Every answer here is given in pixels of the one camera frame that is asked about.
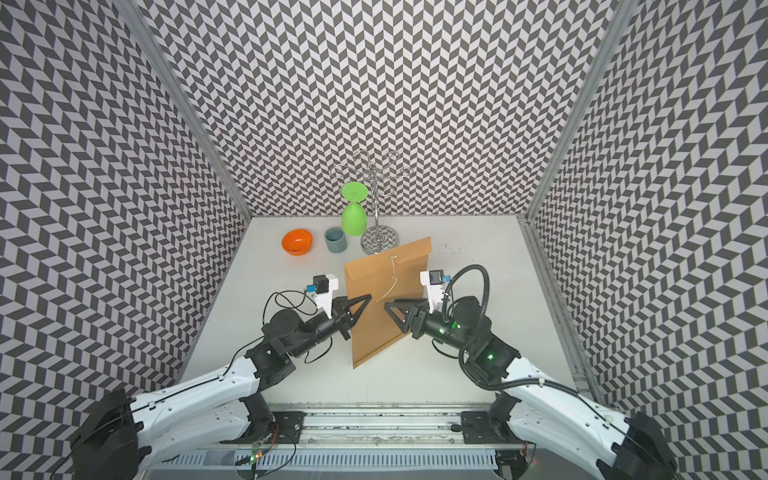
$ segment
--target metal stand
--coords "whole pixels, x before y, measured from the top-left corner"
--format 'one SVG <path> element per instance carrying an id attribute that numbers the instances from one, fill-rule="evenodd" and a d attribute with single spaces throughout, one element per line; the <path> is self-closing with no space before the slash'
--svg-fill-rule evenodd
<path id="1" fill-rule="evenodd" d="M 397 152 L 386 153 L 383 156 L 390 160 L 396 160 L 401 154 Z M 379 225 L 379 182 L 384 180 L 391 180 L 395 178 L 409 177 L 411 169 L 404 167 L 400 174 L 394 176 L 384 176 L 382 169 L 378 168 L 374 163 L 371 155 L 367 152 L 359 151 L 356 153 L 358 157 L 365 164 L 365 168 L 362 170 L 351 170 L 350 173 L 355 176 L 361 176 L 363 179 L 368 180 L 371 184 L 371 191 L 373 193 L 373 227 L 370 227 L 360 238 L 360 246 L 362 251 L 369 255 L 374 253 L 381 253 L 384 250 L 397 247 L 400 245 L 400 239 L 397 236 L 395 229 L 387 227 L 386 225 Z"/>

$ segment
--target table surface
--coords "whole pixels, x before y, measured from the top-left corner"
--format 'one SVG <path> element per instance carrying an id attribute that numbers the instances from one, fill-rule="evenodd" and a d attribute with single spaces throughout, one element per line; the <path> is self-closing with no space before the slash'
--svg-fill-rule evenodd
<path id="1" fill-rule="evenodd" d="M 342 253 L 328 251 L 323 232 L 340 223 L 339 217 L 253 218 L 181 380 L 226 365 L 238 348 L 261 336 L 262 310 L 272 292 L 302 290 L 313 275 L 333 273 L 339 277 L 337 294 L 346 295 L 344 263 L 365 254 L 359 237 L 347 237 L 349 246 Z M 432 237 L 432 270 L 452 275 L 472 263 L 485 266 L 491 279 L 487 315 L 493 333 L 559 382 L 574 385 L 516 217 L 384 217 L 382 224 L 398 232 L 401 245 Z M 296 228 L 305 228 L 314 237 L 311 250 L 301 257 L 280 247 L 283 235 Z M 467 273 L 454 290 L 456 298 L 479 298 L 482 278 L 477 272 Z M 278 309 L 270 302 L 266 319 Z M 325 348 L 326 344 L 317 346 L 310 359 Z M 320 361 L 307 365 L 294 359 L 294 364 L 295 372 L 264 392 L 268 402 L 402 405 L 494 399 L 493 392 L 472 385 L 457 361 L 435 352 L 427 336 L 418 340 L 407 336 L 353 369 L 352 343 L 337 333 L 333 348 Z"/>

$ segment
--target chevron patterned wall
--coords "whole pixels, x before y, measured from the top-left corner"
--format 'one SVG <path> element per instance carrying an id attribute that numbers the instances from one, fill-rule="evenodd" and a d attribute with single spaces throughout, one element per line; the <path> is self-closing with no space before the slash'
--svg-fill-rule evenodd
<path id="1" fill-rule="evenodd" d="M 522 212 L 616 0 L 137 0 L 256 215 Z"/>
<path id="2" fill-rule="evenodd" d="M 37 480 L 174 380 L 245 226 L 106 0 L 3 0 L 0 36 L 0 478 Z"/>
<path id="3" fill-rule="evenodd" d="M 535 219 L 602 389 L 768 478 L 768 2 L 646 0 Z"/>

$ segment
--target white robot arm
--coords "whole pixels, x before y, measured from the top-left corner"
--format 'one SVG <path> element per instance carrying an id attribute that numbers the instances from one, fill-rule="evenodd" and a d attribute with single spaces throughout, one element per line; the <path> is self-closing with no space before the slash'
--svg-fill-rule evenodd
<path id="1" fill-rule="evenodd" d="M 483 301 L 458 299 L 449 316 L 444 299 L 469 270 L 484 275 Z M 428 298 L 396 300 L 384 308 L 404 333 L 427 334 L 458 348 L 458 366 L 467 377 L 499 392 L 488 409 L 494 443 L 533 442 L 598 479 L 674 478 L 677 464 L 653 419 L 629 418 L 556 383 L 491 333 L 485 269 L 467 267 L 453 280 L 433 270 L 422 272 L 421 280 Z M 303 322 L 294 310 L 279 311 L 263 327 L 261 343 L 228 366 L 135 399 L 124 390 L 108 393 L 70 439 L 75 480 L 129 480 L 139 469 L 212 442 L 255 443 L 274 435 L 275 418 L 261 392 L 296 368 L 290 357 L 335 332 L 348 339 L 371 300 L 332 299 L 337 288 L 332 275 L 314 277 L 307 290 L 321 312 Z"/>

